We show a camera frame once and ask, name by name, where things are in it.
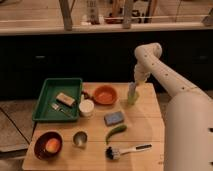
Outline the pale green gripper finger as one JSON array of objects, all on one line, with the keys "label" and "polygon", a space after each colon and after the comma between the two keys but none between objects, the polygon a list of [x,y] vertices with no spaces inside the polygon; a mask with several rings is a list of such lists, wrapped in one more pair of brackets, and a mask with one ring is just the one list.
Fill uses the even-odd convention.
[{"label": "pale green gripper finger", "polygon": [[129,84],[129,89],[127,93],[127,102],[129,105],[134,105],[137,99],[139,98],[139,93],[136,91],[137,84],[131,82]]}]

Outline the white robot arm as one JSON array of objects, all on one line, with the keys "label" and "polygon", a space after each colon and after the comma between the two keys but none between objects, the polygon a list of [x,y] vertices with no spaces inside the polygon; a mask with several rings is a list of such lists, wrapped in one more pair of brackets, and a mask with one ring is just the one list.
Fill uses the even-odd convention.
[{"label": "white robot arm", "polygon": [[165,117],[164,171],[213,171],[213,98],[160,60],[159,43],[134,49],[137,85],[150,75],[170,95]]}]

